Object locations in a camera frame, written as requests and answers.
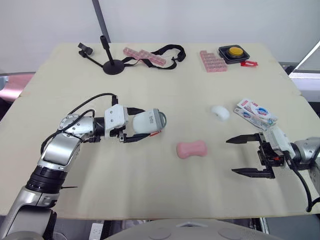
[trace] wooden table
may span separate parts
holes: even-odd
[[[276,179],[249,178],[232,168],[262,169],[258,145],[228,144],[226,140],[259,130],[233,113],[250,98],[278,116],[278,126],[294,142],[320,136],[320,120],[270,52],[261,44],[241,44],[259,66],[228,65],[226,72],[207,73],[199,52],[215,52],[227,44],[183,44],[186,59],[174,70],[139,63],[119,75],[78,54],[77,44],[61,44],[40,67],[0,122],[0,214],[6,214],[40,157],[41,142],[66,114],[89,97],[109,92],[119,103],[145,110],[158,108],[167,116],[161,134],[136,143],[118,139],[86,143],[73,164],[54,210],[75,219],[247,218],[306,214],[306,194],[288,169],[274,168]],[[92,56],[105,62],[100,44],[88,44]],[[123,49],[155,51],[164,44],[111,44],[115,59]],[[175,51],[163,56],[170,62]],[[220,122],[210,112],[223,105],[230,119]],[[103,116],[111,98],[86,107]],[[179,159],[178,142],[203,140],[206,157]],[[313,198],[317,192],[302,172]],[[313,213],[320,213],[319,205]]]

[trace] cardboard box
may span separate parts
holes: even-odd
[[[278,120],[265,107],[259,106],[248,98],[244,98],[239,102],[234,112],[263,130],[267,130],[270,126],[275,125]]]

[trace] red object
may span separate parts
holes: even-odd
[[[256,61],[242,61],[240,62],[240,65],[242,67],[256,67],[258,66],[258,63]]]

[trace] black stand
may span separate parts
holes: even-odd
[[[121,73],[125,69],[125,64],[121,60],[113,60],[109,50],[110,47],[108,41],[104,35],[100,37],[100,40],[109,58],[109,61],[107,61],[102,66],[103,71],[109,75],[116,75]]]

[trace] black cable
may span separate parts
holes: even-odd
[[[316,205],[316,203],[319,203],[320,202],[320,197],[316,198],[315,200],[312,201],[312,205],[311,205],[311,208]]]
[[[294,172],[294,173],[297,175],[297,177],[300,179],[300,181],[301,181],[301,183],[302,183],[302,185],[303,185],[303,187],[304,187],[304,190],[305,190],[305,193],[306,193],[306,198],[307,198],[307,201],[308,201],[308,206],[307,206],[307,208],[306,208],[306,211],[309,213],[309,212],[312,210],[312,207],[313,207],[313,205],[312,205],[312,198],[311,198],[311,193],[310,193],[309,187],[308,187],[305,179],[304,179],[304,178],[302,177],[302,175],[300,174],[300,172],[298,172],[297,165],[296,165],[296,163],[291,159],[289,152],[288,152],[288,151],[284,151],[283,153],[284,153],[285,157],[290,160],[290,163],[291,163],[290,168],[293,170],[293,172]]]
[[[312,207],[314,206],[313,202],[312,202],[312,198],[311,198],[311,193],[310,193],[309,187],[308,187],[305,179],[300,174],[300,172],[298,172],[297,169],[292,169],[292,170],[298,176],[298,178],[300,179],[300,181],[301,181],[301,183],[302,183],[302,185],[304,187],[304,190],[305,190],[305,193],[306,193],[306,198],[307,198],[307,201],[308,201],[308,206],[306,208],[306,211],[309,213],[309,212],[311,212]]]
[[[320,146],[317,148],[317,150],[315,151],[313,157],[310,159],[310,164],[313,165],[318,157],[320,153]]]
[[[96,99],[96,98],[99,98],[99,97],[102,97],[102,96],[113,96],[113,97],[116,97],[117,95],[114,95],[113,93],[108,93],[108,92],[95,95],[95,96],[89,98],[87,101],[81,103],[79,106],[77,106],[71,112],[69,112],[68,115],[73,114],[75,111],[77,111],[79,108],[83,107],[87,103],[91,102],[93,99]]]
[[[87,113],[92,112],[92,117],[93,119],[95,119],[95,110],[93,109],[89,109],[85,112],[83,112],[80,116],[78,116],[72,123],[70,123],[69,125],[67,125],[66,127],[62,128],[62,129],[58,129],[56,132],[52,133],[50,136],[48,136],[43,143],[41,144],[41,149],[40,149],[40,153],[41,155],[43,154],[45,147],[48,143],[48,141],[52,138],[54,138],[56,135],[58,135],[61,132],[64,132],[65,130],[69,129],[70,127],[72,127],[73,125],[75,125],[77,122],[80,121],[81,118],[83,118],[84,115],[86,115]]]
[[[92,100],[102,97],[102,96],[112,96],[112,97],[117,97],[117,95],[113,94],[113,93],[109,93],[109,92],[105,92],[105,93],[101,93],[98,95],[95,95],[91,98],[89,98],[87,101],[81,103],[79,106],[77,106],[75,109],[73,109],[71,112],[68,113],[68,115],[73,114],[75,111],[77,111],[78,109],[82,108],[84,105],[86,105],[87,103],[91,102]],[[93,125],[94,127],[96,127],[96,120],[95,120],[95,110],[93,109],[89,109],[87,111],[85,111],[84,113],[82,113],[74,122],[72,122],[71,124],[69,124],[68,126],[66,126],[63,129],[58,129],[56,132],[54,132],[53,134],[51,134],[50,136],[48,136],[43,143],[41,144],[41,149],[40,149],[40,153],[42,155],[42,153],[45,150],[45,146],[47,145],[48,141],[52,138],[54,138],[57,134],[64,132],[65,130],[67,130],[68,128],[72,127],[74,124],[76,124],[84,115],[86,115],[87,113],[92,112],[92,117],[93,117]]]

